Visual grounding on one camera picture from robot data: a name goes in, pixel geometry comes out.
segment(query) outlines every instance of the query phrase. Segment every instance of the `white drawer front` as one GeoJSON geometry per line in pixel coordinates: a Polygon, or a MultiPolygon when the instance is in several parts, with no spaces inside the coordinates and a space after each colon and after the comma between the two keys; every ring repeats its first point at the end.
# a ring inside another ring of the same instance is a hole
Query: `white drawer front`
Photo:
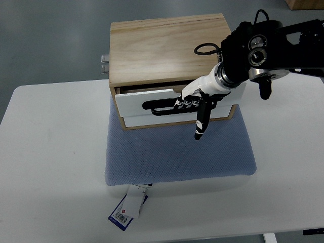
{"type": "MultiPolygon", "coordinates": [[[[220,106],[216,107],[211,112],[211,118],[227,117],[231,111],[232,106],[220,106]]],[[[174,115],[163,115],[156,116],[152,112],[148,115],[138,115],[138,116],[126,116],[124,117],[124,122],[127,128],[137,127],[144,125],[153,124],[166,124],[166,123],[177,123],[186,122],[188,120],[196,120],[197,113],[184,113],[184,114],[174,114],[174,115]]]]}
{"type": "MultiPolygon", "coordinates": [[[[218,102],[217,107],[212,110],[211,118],[227,117],[233,104],[239,104],[246,84],[243,83],[233,90],[222,101],[218,102]]],[[[149,100],[159,100],[168,98],[177,98],[180,94],[173,89],[136,92],[128,94],[115,95],[119,114],[124,118],[126,127],[165,124],[175,122],[185,122],[187,120],[196,120],[196,112],[155,116],[151,110],[144,110],[142,104],[149,100]]]]}

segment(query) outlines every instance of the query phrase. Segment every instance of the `wooden box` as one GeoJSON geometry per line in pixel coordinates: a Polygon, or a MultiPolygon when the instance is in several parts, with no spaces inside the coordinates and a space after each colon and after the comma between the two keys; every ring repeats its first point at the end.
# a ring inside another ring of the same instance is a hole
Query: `wooden box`
{"type": "MultiPolygon", "coordinates": [[[[200,56],[193,50],[202,43],[220,46],[230,33],[222,14],[112,23],[109,86],[123,129],[195,122],[195,112],[155,116],[142,104],[178,97],[188,83],[209,74],[217,55],[200,56]]],[[[219,102],[211,118],[230,118],[244,87],[219,102]]]]}
{"type": "Polygon", "coordinates": [[[324,0],[286,0],[291,10],[324,9],[324,0]]]}

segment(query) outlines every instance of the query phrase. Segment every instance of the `robotic hand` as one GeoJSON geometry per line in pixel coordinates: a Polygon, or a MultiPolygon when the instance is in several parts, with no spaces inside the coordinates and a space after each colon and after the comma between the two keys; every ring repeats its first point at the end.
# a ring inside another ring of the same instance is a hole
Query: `robotic hand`
{"type": "Polygon", "coordinates": [[[279,21],[269,20],[267,13],[259,10],[254,24],[242,22],[221,42],[221,49],[206,43],[194,51],[199,55],[217,53],[220,61],[210,74],[187,85],[174,105],[174,110],[197,107],[195,139],[198,140],[217,102],[248,79],[259,84],[260,96],[266,100],[271,95],[272,80],[289,72],[324,77],[324,21],[282,27],[279,21]],[[260,12],[267,20],[257,23],[260,12]],[[294,45],[287,35],[297,32],[301,33],[299,43],[294,45]],[[201,53],[198,49],[202,46],[216,49],[201,53]]]}

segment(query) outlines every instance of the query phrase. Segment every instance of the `white table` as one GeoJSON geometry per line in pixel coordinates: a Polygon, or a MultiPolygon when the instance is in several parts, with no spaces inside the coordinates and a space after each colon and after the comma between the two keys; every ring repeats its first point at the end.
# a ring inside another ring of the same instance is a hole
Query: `white table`
{"type": "Polygon", "coordinates": [[[104,180],[107,80],[19,87],[0,125],[1,242],[150,242],[324,227],[324,85],[289,74],[240,105],[252,176],[157,183],[123,232],[104,180]]]}

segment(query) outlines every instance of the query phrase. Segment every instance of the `blue tag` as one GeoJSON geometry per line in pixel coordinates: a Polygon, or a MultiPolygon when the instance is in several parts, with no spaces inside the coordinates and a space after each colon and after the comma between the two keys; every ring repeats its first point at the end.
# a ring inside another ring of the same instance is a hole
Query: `blue tag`
{"type": "MultiPolygon", "coordinates": [[[[129,224],[133,220],[133,218],[121,213],[121,210],[122,210],[122,207],[123,207],[123,202],[125,200],[126,195],[122,198],[120,203],[117,205],[115,210],[111,213],[111,215],[108,218],[112,223],[114,223],[122,231],[125,231],[127,229],[127,227],[129,226],[129,224]]],[[[145,203],[147,198],[148,198],[148,196],[145,195],[143,204],[145,203]]]]}

